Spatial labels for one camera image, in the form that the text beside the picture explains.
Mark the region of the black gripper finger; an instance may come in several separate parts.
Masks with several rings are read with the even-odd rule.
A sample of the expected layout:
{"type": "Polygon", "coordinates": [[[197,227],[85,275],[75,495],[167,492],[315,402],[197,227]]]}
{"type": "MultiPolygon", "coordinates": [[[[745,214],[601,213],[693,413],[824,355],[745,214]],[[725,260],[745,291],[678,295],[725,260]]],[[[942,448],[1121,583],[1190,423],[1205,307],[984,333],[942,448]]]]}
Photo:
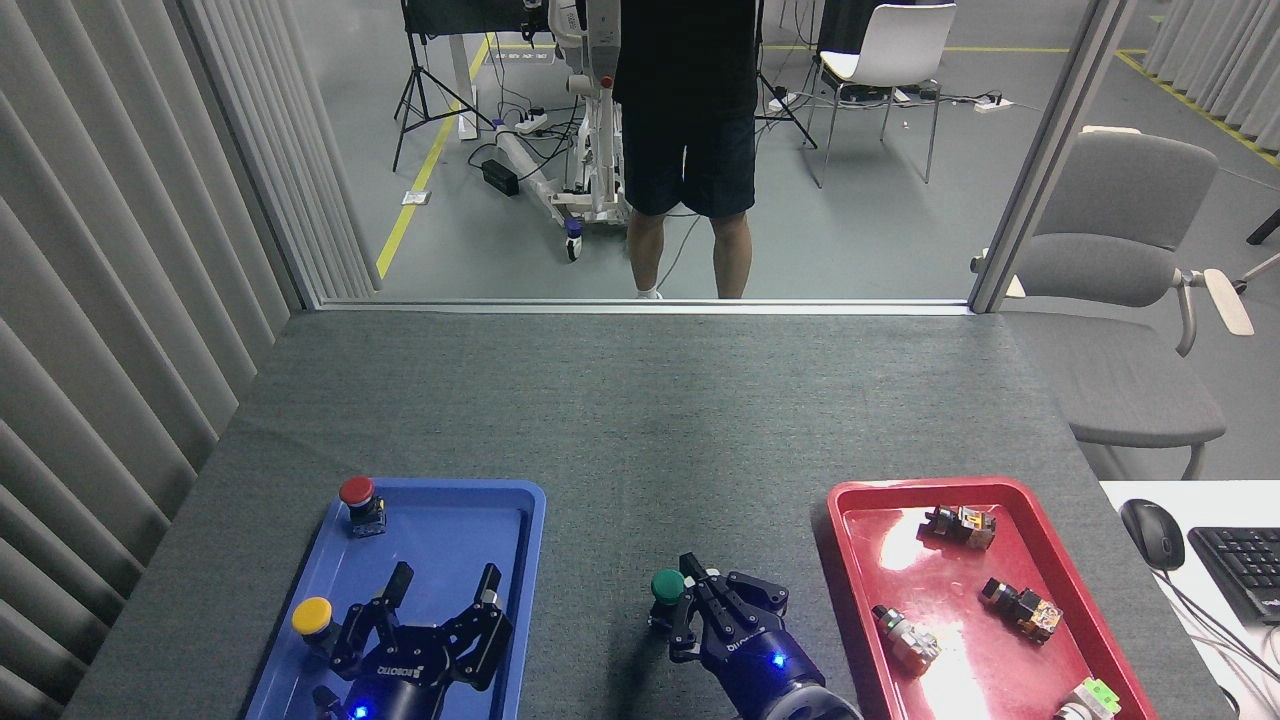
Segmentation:
{"type": "Polygon", "coordinates": [[[716,634],[721,641],[745,641],[759,632],[785,629],[786,585],[740,571],[716,575],[716,634]]]}
{"type": "Polygon", "coordinates": [[[515,633],[500,606],[500,579],[499,568],[486,564],[471,605],[440,626],[449,682],[475,691],[490,687],[515,633]]]}
{"type": "Polygon", "coordinates": [[[694,553],[678,559],[686,584],[677,602],[669,632],[671,661],[724,661],[726,643],[721,620],[724,615],[724,577],[701,565],[694,553]]]}
{"type": "Polygon", "coordinates": [[[353,680],[369,655],[369,637],[378,635],[380,644],[398,646],[401,621],[397,610],[413,579],[413,569],[407,562],[397,562],[385,587],[365,603],[349,607],[330,651],[330,670],[346,680],[353,680]]]}

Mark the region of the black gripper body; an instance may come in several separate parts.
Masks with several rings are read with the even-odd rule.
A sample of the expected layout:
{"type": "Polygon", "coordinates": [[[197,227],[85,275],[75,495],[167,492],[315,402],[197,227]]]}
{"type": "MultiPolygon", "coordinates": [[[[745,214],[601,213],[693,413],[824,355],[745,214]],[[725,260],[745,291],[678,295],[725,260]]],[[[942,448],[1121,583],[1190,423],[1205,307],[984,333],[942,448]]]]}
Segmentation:
{"type": "Polygon", "coordinates": [[[701,630],[700,662],[719,682],[741,716],[764,716],[803,685],[826,678],[795,638],[778,623],[740,630],[728,639],[723,626],[701,630]]]}
{"type": "Polygon", "coordinates": [[[438,719],[453,682],[454,657],[438,635],[402,635],[380,644],[355,671],[347,719],[438,719]]]}

